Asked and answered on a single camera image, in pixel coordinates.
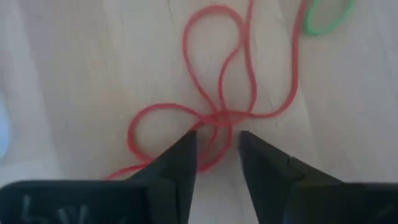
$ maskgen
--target rubber band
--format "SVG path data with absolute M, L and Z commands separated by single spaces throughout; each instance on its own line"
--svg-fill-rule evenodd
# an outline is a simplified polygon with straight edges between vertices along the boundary
M 198 118 L 198 121 L 190 129 L 198 129 L 206 124 L 213 126 L 213 135 L 209 143 L 206 145 L 204 150 L 200 151 L 198 156 L 199 172 L 204 172 L 213 167 L 214 165 L 216 165 L 220 160 L 222 160 L 228 149 L 230 149 L 233 137 L 233 132 L 232 132 L 233 125 L 243 121 L 245 118 L 274 118 L 283 113 L 293 103 L 299 86 L 299 37 L 302 30 L 302 24 L 305 17 L 305 10 L 307 8 L 307 3 L 308 0 L 302 0 L 302 3 L 297 13 L 294 30 L 293 30 L 292 80 L 291 80 L 290 91 L 284 103 L 282 103 L 282 105 L 280 105 L 278 109 L 276 109 L 273 112 L 265 114 L 256 114 L 252 112 L 257 100 L 257 83 L 256 83 L 256 76 L 254 73 L 254 69 L 252 66 L 251 48 L 250 48 L 250 30 L 251 30 L 251 20 L 252 20 L 252 10 L 254 6 L 254 0 L 249 0 L 245 21 L 243 21 L 241 16 L 236 11 L 234 11 L 228 6 L 211 5 L 196 12 L 188 20 L 188 23 L 184 28 L 183 43 L 182 43 L 183 58 L 194 86 L 197 88 L 201 96 L 208 102 L 212 113 L 201 114 L 195 111 L 194 109 L 188 108 L 184 105 L 178 105 L 175 103 L 157 103 L 144 108 L 143 110 L 138 112 L 138 114 L 136 114 L 135 117 L 133 117 L 127 131 L 127 145 L 129 146 L 129 150 L 140 161 L 142 161 L 142 164 L 123 168 L 107 176 L 106 179 L 114 179 L 121 175 L 125 175 L 129 172 L 142 169 L 155 159 L 147 155 L 144 151 L 142 151 L 137 144 L 138 142 L 136 142 L 135 140 L 135 129 L 137 128 L 137 125 L 142 120 L 142 118 L 146 116 L 148 113 L 152 113 L 158 110 L 179 110 Z M 239 30 L 238 43 L 236 44 L 235 48 L 231 51 L 231 53 L 227 56 L 220 69 L 220 74 L 218 79 L 218 97 L 220 99 L 220 104 L 221 104 L 220 110 L 218 110 L 215 102 L 208 96 L 206 91 L 200 85 L 200 82 L 197 79 L 197 75 L 190 63 L 190 59 L 187 53 L 188 36 L 191 28 L 196 24 L 197 21 L 210 14 L 227 15 L 228 17 L 232 18 L 232 20 L 236 23 Z M 231 111 L 228 109 L 224 100 L 223 78 L 229 63 L 232 61 L 232 59 L 236 56 L 236 54 L 242 47 L 244 49 L 246 71 L 250 82 L 251 100 L 248 109 L 246 111 Z M 219 150 L 215 156 L 211 157 L 210 152 L 211 150 L 213 150 L 213 146 L 218 136 L 220 128 L 227 129 L 227 140 L 225 145 L 221 148 L 221 150 Z
M 316 29 L 313 27 L 312 22 L 313 22 L 314 13 L 320 4 L 320 0 L 313 0 L 313 4 L 308 9 L 307 16 L 304 20 L 304 24 L 303 24 L 304 32 L 307 35 L 323 35 L 323 34 L 330 33 L 332 31 L 334 31 L 337 27 L 339 27 L 347 19 L 350 12 L 353 10 L 354 2 L 355 2 L 355 0 L 342 0 L 342 1 L 348 1 L 348 3 L 347 3 L 348 5 L 345 8 L 342 15 L 339 18 L 332 21 L 331 23 L 329 23 L 326 27 Z

